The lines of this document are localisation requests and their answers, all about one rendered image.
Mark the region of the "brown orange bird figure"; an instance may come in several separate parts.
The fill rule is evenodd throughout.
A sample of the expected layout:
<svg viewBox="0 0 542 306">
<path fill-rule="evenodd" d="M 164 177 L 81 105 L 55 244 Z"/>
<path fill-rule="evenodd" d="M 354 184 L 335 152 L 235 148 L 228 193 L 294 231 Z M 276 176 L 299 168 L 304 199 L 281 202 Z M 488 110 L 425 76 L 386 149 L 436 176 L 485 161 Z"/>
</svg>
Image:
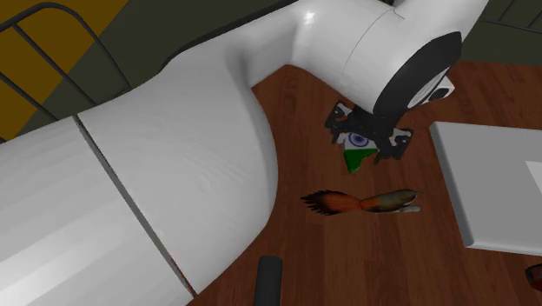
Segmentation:
<svg viewBox="0 0 542 306">
<path fill-rule="evenodd" d="M 419 195 L 421 192 L 403 189 L 359 199 L 340 191 L 319 190 L 303 196 L 301 200 L 309 209 L 324 216 L 358 210 L 374 214 L 410 213 L 421 211 L 420 206 L 413 205 Z"/>
</svg>

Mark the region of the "flat white box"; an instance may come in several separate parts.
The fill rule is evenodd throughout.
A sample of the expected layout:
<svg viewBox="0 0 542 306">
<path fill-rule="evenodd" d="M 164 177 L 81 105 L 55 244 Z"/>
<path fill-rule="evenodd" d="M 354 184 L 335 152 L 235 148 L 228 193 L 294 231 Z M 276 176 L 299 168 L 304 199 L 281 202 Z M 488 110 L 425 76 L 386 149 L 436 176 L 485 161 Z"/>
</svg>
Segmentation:
<svg viewBox="0 0 542 306">
<path fill-rule="evenodd" d="M 542 130 L 435 122 L 465 247 L 542 256 Z"/>
</svg>

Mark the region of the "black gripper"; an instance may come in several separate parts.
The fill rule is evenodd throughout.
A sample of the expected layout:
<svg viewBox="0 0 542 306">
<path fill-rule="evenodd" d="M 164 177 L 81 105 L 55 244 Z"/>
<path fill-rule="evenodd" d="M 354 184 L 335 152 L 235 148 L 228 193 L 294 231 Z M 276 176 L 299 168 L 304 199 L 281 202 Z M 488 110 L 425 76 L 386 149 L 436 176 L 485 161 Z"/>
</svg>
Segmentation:
<svg viewBox="0 0 542 306">
<path fill-rule="evenodd" d="M 394 128 L 397 124 L 397 116 L 393 114 L 377 116 L 359 106 L 355 106 L 352 110 L 342 101 L 339 101 L 332 108 L 325 122 L 325 127 L 332 134 L 332 143 L 337 142 L 340 134 L 352 131 L 353 123 L 350 114 L 356 124 L 364 130 L 365 135 L 372 139 L 378 148 L 377 155 L 373 160 L 374 164 L 378 164 L 383 159 L 400 160 L 402 158 L 411 142 L 413 130 Z"/>
</svg>

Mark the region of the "dark red round thing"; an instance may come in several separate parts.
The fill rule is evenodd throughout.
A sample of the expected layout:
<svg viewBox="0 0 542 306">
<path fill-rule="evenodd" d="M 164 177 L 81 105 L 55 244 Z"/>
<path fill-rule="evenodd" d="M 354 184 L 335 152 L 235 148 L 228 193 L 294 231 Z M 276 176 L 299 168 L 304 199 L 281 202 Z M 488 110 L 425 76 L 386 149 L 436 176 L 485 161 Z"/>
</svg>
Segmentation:
<svg viewBox="0 0 542 306">
<path fill-rule="evenodd" d="M 542 263 L 528 267 L 525 277 L 533 289 L 542 292 Z"/>
</svg>

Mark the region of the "white green flag map figure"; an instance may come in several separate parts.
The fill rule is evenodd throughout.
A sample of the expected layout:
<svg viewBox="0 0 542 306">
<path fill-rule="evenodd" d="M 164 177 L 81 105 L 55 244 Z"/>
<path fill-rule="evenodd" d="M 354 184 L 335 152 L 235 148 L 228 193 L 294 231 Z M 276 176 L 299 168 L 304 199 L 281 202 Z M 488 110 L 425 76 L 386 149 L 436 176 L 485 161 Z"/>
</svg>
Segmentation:
<svg viewBox="0 0 542 306">
<path fill-rule="evenodd" d="M 355 173 L 360 168 L 364 158 L 378 151 L 374 141 L 353 132 L 341 133 L 337 142 L 342 146 L 349 174 Z"/>
</svg>

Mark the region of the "black cylinder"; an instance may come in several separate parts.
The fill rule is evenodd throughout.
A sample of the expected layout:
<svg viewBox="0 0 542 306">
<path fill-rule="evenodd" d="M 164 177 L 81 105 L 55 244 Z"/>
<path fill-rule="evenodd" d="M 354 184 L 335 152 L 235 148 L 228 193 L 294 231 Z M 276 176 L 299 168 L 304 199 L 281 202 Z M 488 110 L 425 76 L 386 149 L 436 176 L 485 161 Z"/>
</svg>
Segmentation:
<svg viewBox="0 0 542 306">
<path fill-rule="evenodd" d="M 277 256 L 261 256 L 258 262 L 253 306 L 280 306 L 283 261 Z"/>
</svg>

